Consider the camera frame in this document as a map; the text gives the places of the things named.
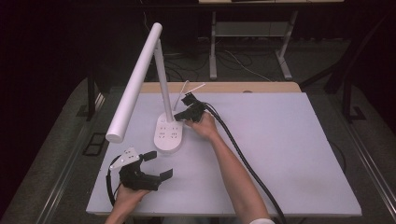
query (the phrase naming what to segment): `human hand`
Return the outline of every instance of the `human hand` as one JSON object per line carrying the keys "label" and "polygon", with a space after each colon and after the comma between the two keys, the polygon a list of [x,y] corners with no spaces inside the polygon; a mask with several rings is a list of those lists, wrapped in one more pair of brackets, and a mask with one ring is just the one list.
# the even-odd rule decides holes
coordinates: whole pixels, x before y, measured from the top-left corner
{"label": "human hand", "polygon": [[187,126],[192,127],[203,138],[210,140],[211,138],[219,135],[215,119],[207,112],[204,112],[199,122],[186,120],[185,123]]}
{"label": "human hand", "polygon": [[142,201],[143,197],[148,193],[150,193],[150,190],[128,189],[121,184],[117,193],[116,202],[114,203],[110,216],[106,220],[106,224],[124,222],[125,219],[134,211],[137,204]]}

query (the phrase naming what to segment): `electrical cord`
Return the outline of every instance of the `electrical cord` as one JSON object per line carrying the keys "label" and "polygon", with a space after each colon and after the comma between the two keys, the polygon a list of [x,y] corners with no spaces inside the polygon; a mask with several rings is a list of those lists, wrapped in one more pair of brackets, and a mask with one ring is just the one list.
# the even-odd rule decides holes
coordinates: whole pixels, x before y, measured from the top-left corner
{"label": "electrical cord", "polygon": [[[244,69],[243,66],[241,66],[241,62],[238,63],[235,59],[232,59],[232,60],[228,59],[228,58],[224,57],[223,55],[221,55],[221,52],[216,53],[216,59],[219,61],[219,63],[221,63],[224,67],[226,67],[228,69],[235,70],[235,71],[240,71],[240,70]],[[251,65],[251,60],[250,60],[250,63],[242,63],[242,65],[244,65],[244,66]]]}
{"label": "electrical cord", "polygon": [[146,11],[143,11],[143,16],[144,16],[143,24],[145,25],[146,29],[149,31],[149,27],[148,27],[148,17],[147,17],[147,15],[146,15]]}
{"label": "electrical cord", "polygon": [[110,171],[110,166],[119,158],[120,156],[117,156],[116,158],[113,159],[113,161],[110,163],[110,165],[108,166],[108,170],[107,170],[107,175],[106,175],[106,188],[107,188],[107,195],[108,195],[108,199],[111,202],[111,205],[114,206],[114,203],[116,202],[115,200],[115,194],[117,192],[117,190],[119,188],[116,189],[116,191],[113,192],[112,188],[111,188],[111,171]]}
{"label": "electrical cord", "polygon": [[224,42],[222,42],[219,45],[219,51],[224,51],[226,49],[233,49],[234,54],[241,54],[244,53],[245,51],[248,51],[250,49],[257,49],[257,47],[254,47],[255,42],[257,42],[257,39],[251,39],[254,37],[242,37],[242,39],[240,37],[237,37],[234,41],[232,41],[231,43],[228,42],[229,45],[225,45]]}
{"label": "electrical cord", "polygon": [[187,71],[187,72],[192,72],[194,74],[194,79],[195,81],[198,81],[199,78],[199,73],[195,70],[188,70],[188,69],[183,69],[183,68],[175,68],[175,67],[169,67],[169,66],[165,66],[166,69],[168,70],[172,70],[173,72],[177,73],[177,75],[180,77],[181,81],[185,81],[185,79],[182,77],[182,75],[177,71],[177,70],[181,70],[181,71]]}
{"label": "electrical cord", "polygon": [[270,192],[270,190],[264,185],[264,183],[262,183],[262,180],[259,178],[259,176],[256,174],[256,172],[254,172],[253,168],[251,168],[250,164],[248,163],[247,159],[245,158],[244,154],[242,153],[241,149],[239,148],[239,146],[236,144],[236,141],[233,138],[233,135],[231,134],[230,130],[228,129],[227,125],[224,123],[224,121],[221,119],[219,113],[216,111],[215,107],[213,107],[212,105],[205,103],[205,102],[200,102],[198,100],[196,100],[198,103],[203,104],[205,106],[205,109],[207,111],[209,111],[213,117],[220,123],[220,125],[222,126],[222,128],[224,129],[224,131],[227,133],[227,135],[229,136],[231,142],[233,143],[233,146],[236,149],[236,152],[238,153],[239,157],[241,158],[242,162],[245,164],[245,166],[247,167],[247,170],[251,173],[251,175],[253,176],[253,178],[257,181],[257,183],[260,185],[260,187],[264,190],[264,192],[267,194],[268,198],[271,200],[272,204],[274,205],[280,220],[283,224],[287,224],[285,215],[282,212],[282,209],[280,208],[280,206],[278,205],[278,203],[276,202],[276,199],[274,198],[274,196],[272,195],[272,193]]}
{"label": "electrical cord", "polygon": [[174,73],[178,76],[178,77],[174,77],[174,76],[171,76],[170,73],[168,74],[168,72],[166,72],[166,74],[169,75],[169,77],[174,77],[174,78],[179,79],[179,80],[181,80],[182,82],[184,82],[183,76],[182,76],[177,70],[175,70],[175,69],[173,69],[173,68],[166,67],[166,66],[165,66],[165,69],[174,72]]}
{"label": "electrical cord", "polygon": [[258,73],[256,73],[256,72],[253,72],[253,71],[251,71],[250,69],[246,68],[241,62],[239,62],[239,60],[238,60],[233,54],[231,54],[230,51],[225,50],[225,52],[229,53],[229,54],[241,65],[241,67],[243,67],[243,68],[244,68],[245,70],[247,70],[249,73],[254,74],[254,75],[256,75],[256,76],[259,76],[259,77],[262,77],[262,78],[266,79],[267,81],[272,81],[272,80],[269,79],[268,77],[265,77],[265,76],[263,76],[263,75],[260,75],[260,74],[258,74]]}
{"label": "electrical cord", "polygon": [[[273,38],[272,37],[268,37],[267,38],[269,41],[270,41],[270,43],[271,42],[273,42]],[[224,47],[224,46],[221,46],[221,49],[222,49],[222,52],[227,52],[227,50],[226,49],[229,49],[230,47]],[[244,52],[244,51],[246,51],[246,50],[249,50],[250,49],[250,47],[244,47],[244,48],[242,48],[242,49],[240,49],[240,50],[238,50],[236,53],[234,53],[233,55],[236,55],[236,54],[240,54],[240,53],[242,53],[242,52]],[[229,53],[237,62],[238,61],[240,61],[240,60],[238,60],[238,59],[236,59],[236,57],[234,57],[230,52],[227,52],[227,53]],[[273,52],[268,52],[268,53],[264,53],[264,54],[246,54],[246,53],[243,53],[243,55],[244,56],[246,56],[246,57],[252,57],[252,56],[272,56],[272,55],[274,55],[274,53]],[[292,55],[292,52],[289,52],[288,51],[288,57],[290,57]],[[241,68],[232,68],[230,65],[228,65],[228,64],[226,64],[225,62],[227,62],[227,63],[230,63],[230,64],[233,64],[233,63],[235,63],[235,62],[231,62],[229,59],[227,59],[226,57],[224,57],[224,56],[222,56],[221,54],[219,54],[219,53],[217,53],[216,54],[216,56],[217,56],[217,60],[219,61],[219,63],[221,63],[223,66],[225,66],[226,68],[229,68],[229,69],[232,69],[232,70],[235,70],[235,71],[238,71],[238,70],[243,70],[243,69],[245,69],[245,70],[247,70],[249,73],[252,73],[252,74],[254,74],[254,75],[257,75],[257,76],[260,76],[260,77],[263,77],[263,78],[267,78],[267,77],[270,77],[270,76],[272,76],[272,75],[274,75],[274,72],[275,71],[277,71],[277,70],[279,70],[279,67],[278,66],[275,66],[274,67],[274,69],[272,69],[271,71],[269,71],[269,72],[266,72],[265,74],[263,74],[263,75],[261,75],[261,74],[257,74],[257,73],[255,73],[255,72],[253,72],[253,71],[249,71],[248,69],[246,69],[246,67],[247,67],[247,65],[246,64],[238,64],[238,63],[236,63],[236,64],[238,64],[238,65],[240,65],[241,66]],[[286,61],[284,60],[283,62],[280,62],[280,66],[282,66],[284,63],[286,63]]]}
{"label": "electrical cord", "polygon": [[202,69],[202,68],[205,67],[207,61],[208,61],[208,57],[206,57],[205,61],[204,61],[201,65],[199,65],[198,67],[196,67],[196,68],[184,68],[184,67],[178,65],[177,63],[170,62],[169,59],[166,59],[166,60],[165,60],[166,63],[170,63],[170,64],[176,66],[178,69],[180,69],[180,70],[185,70],[185,71],[198,71],[198,70],[200,70],[200,69]]}

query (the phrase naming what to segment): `white table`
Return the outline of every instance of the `white table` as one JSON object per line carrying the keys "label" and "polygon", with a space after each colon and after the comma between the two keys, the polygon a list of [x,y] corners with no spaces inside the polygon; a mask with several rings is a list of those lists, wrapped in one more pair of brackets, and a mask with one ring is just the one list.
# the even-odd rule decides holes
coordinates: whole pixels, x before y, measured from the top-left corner
{"label": "white table", "polygon": [[[228,125],[252,168],[272,192],[287,217],[360,216],[361,208],[332,153],[307,96],[300,92],[195,93],[212,104]],[[176,99],[171,94],[171,101]],[[179,103],[177,111],[185,106]],[[110,162],[134,146],[138,153],[155,150],[153,135],[163,112],[159,93],[141,93],[121,144],[110,144],[87,207],[106,215],[111,204],[106,193]],[[227,135],[221,135],[233,149]],[[181,148],[173,155],[142,164],[142,171],[158,175],[174,169],[136,207],[136,216],[234,216],[211,146],[185,127]],[[118,171],[112,172],[113,189]],[[271,216],[276,210],[260,189]]]}

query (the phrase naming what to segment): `desk lamp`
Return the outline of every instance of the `desk lamp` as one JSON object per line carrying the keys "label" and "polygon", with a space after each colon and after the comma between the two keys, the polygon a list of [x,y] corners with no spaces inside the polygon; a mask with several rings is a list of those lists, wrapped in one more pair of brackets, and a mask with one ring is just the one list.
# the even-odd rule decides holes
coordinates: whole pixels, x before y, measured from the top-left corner
{"label": "desk lamp", "polygon": [[134,112],[137,97],[149,69],[152,55],[154,54],[165,107],[165,112],[162,113],[157,120],[154,144],[158,150],[163,153],[173,153],[179,148],[183,131],[183,122],[174,119],[174,112],[171,109],[160,40],[162,29],[163,27],[159,23],[154,23],[152,26],[134,67],[134,71],[125,88],[125,92],[121,97],[117,111],[107,130],[106,139],[111,143],[121,143],[123,141],[132,113]]}

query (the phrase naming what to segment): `lamp base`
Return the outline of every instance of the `lamp base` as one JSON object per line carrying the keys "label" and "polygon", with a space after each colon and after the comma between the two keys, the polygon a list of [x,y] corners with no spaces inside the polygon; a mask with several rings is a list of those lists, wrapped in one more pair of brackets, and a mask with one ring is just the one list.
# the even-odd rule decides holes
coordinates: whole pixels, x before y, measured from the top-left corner
{"label": "lamp base", "polygon": [[175,153],[180,148],[183,134],[183,121],[166,121],[163,113],[157,120],[157,128],[154,134],[154,144],[158,151],[166,154]]}

